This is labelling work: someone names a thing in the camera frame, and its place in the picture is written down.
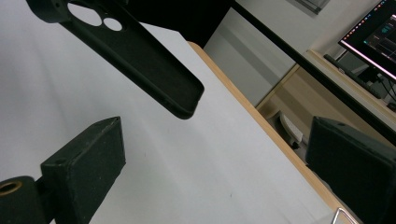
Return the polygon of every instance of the desk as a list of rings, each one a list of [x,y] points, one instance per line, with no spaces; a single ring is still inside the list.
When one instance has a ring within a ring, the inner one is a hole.
[[[382,100],[374,98],[352,79],[341,74],[316,52],[309,50],[304,56],[331,81],[368,108],[391,129],[396,130],[396,113],[390,111]],[[394,147],[299,65],[290,69],[259,103],[257,109],[266,118],[273,116],[279,110],[282,111],[302,131],[306,139],[309,138],[313,116],[322,116],[344,122]]]
[[[70,139],[120,116],[127,163],[92,223],[314,223],[339,206],[180,34],[146,25],[205,85],[188,120],[63,27],[40,21],[24,1],[0,8],[1,179],[39,178],[39,163]]]

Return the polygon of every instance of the black 3d-printed part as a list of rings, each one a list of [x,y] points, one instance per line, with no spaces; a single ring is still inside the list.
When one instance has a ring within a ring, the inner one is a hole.
[[[27,0],[43,21],[59,22],[137,86],[180,119],[190,118],[204,92],[203,84],[122,6],[126,0]],[[119,21],[113,31],[75,17],[68,4],[95,10],[102,20]]]
[[[41,164],[58,224],[89,223],[125,164],[120,118],[94,123]]]
[[[0,223],[48,223],[32,177],[18,176],[0,182]]]

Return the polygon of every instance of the cable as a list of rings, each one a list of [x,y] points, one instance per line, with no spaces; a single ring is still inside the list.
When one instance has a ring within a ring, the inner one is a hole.
[[[377,80],[379,82],[381,82],[382,86],[384,87],[385,91],[387,91],[388,95],[394,100],[396,101],[396,98],[394,96],[392,96],[392,94],[390,94],[390,90],[388,90],[388,88],[385,86],[384,81],[382,80],[382,78],[378,77]]]
[[[388,78],[388,83],[389,83],[390,89],[393,91],[393,94],[396,96],[396,91],[395,91],[395,89],[393,89],[394,83],[392,83],[392,82],[389,80],[389,78]]]

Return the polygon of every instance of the monitor screen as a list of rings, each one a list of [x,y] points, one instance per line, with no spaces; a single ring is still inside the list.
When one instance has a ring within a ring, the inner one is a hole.
[[[339,44],[395,81],[396,0],[383,0],[376,4]]]

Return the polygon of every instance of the wooden cabinet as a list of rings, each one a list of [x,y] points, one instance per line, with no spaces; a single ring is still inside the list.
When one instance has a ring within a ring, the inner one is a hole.
[[[382,100],[374,98],[373,95],[352,79],[341,74],[327,61],[321,59],[315,52],[310,51],[307,54],[310,60],[315,60],[315,66],[321,69],[325,75],[352,94],[361,104],[368,105],[370,111],[383,118],[390,127],[396,124],[395,113],[390,111]],[[277,111],[282,111],[304,134],[305,140],[309,138],[312,118],[321,116],[344,122],[392,146],[387,139],[356,115],[299,65],[295,65],[285,75],[259,103],[257,109],[267,119],[271,118]]]

